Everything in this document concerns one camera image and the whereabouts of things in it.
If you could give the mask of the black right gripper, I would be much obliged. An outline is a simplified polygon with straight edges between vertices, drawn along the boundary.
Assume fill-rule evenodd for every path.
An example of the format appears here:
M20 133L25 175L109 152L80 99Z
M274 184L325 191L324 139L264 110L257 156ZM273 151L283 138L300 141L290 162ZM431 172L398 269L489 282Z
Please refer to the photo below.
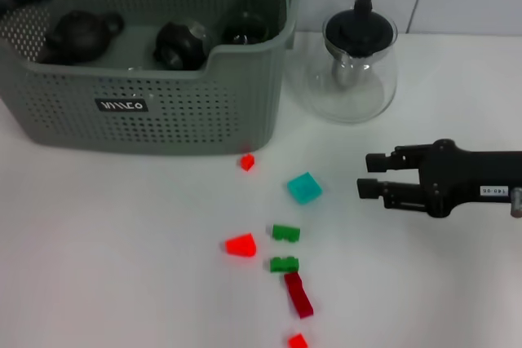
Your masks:
M357 180L359 197L382 197L385 209L427 211L433 218L446 218L459 205L490 202L509 204L511 216L521 216L520 152L471 152L451 139L441 139L432 146L397 146L389 156L367 154L365 162L370 173L419 168L421 187Z

